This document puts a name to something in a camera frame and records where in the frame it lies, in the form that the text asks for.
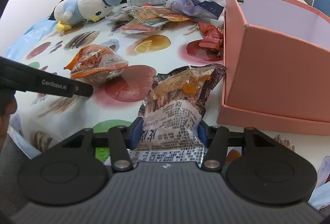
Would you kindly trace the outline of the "person's left hand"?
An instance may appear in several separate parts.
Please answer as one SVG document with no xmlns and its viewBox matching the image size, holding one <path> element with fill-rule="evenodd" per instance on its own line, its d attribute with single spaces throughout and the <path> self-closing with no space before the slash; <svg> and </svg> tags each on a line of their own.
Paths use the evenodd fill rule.
<svg viewBox="0 0 330 224">
<path fill-rule="evenodd" d="M 12 114 L 17 111 L 17 102 L 15 97 L 7 104 L 5 107 L 5 113 L 1 116 L 1 125 L 0 125 L 0 149 L 3 148 L 5 139 L 7 137 L 7 130 L 9 126 L 9 120 Z"/>
</svg>

